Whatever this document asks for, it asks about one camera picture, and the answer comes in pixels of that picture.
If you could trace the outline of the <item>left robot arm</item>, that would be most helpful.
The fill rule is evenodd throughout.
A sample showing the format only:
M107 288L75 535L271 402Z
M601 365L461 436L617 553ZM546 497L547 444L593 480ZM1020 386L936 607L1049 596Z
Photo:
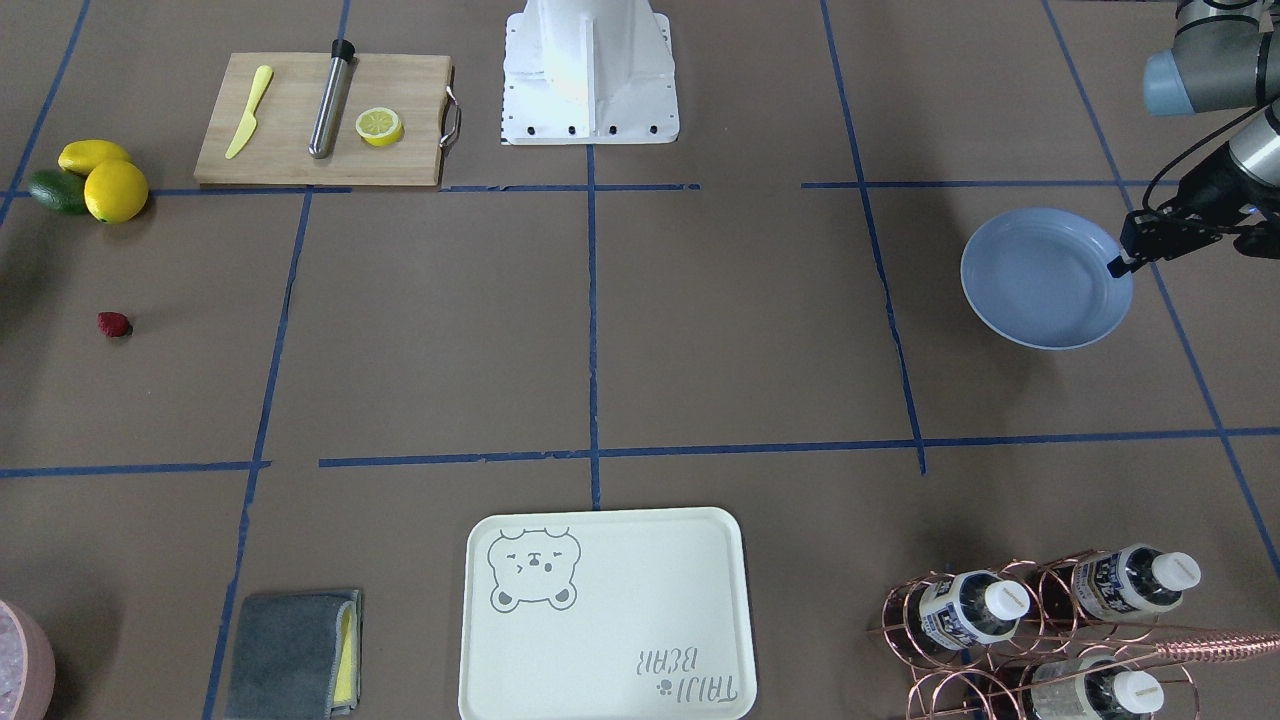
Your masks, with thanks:
M1144 70L1155 117L1242 114L1172 159L1124 222L1112 277L1230 238L1248 258L1279 252L1279 44L1275 1L1180 1L1169 49Z

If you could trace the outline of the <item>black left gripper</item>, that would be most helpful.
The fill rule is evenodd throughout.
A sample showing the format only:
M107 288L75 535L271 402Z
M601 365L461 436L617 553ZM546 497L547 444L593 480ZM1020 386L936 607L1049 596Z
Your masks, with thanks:
M1279 259L1277 187L1216 150L1187 173L1174 197L1156 209L1126 214L1119 243L1125 255L1108 261L1112 278L1132 263L1172 260L1226 237L1248 258Z

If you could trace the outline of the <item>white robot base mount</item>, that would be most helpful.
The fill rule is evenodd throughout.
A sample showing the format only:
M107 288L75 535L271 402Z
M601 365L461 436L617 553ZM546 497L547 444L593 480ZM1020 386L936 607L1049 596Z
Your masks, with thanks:
M669 18L648 1L527 1L504 26L500 142L673 143Z

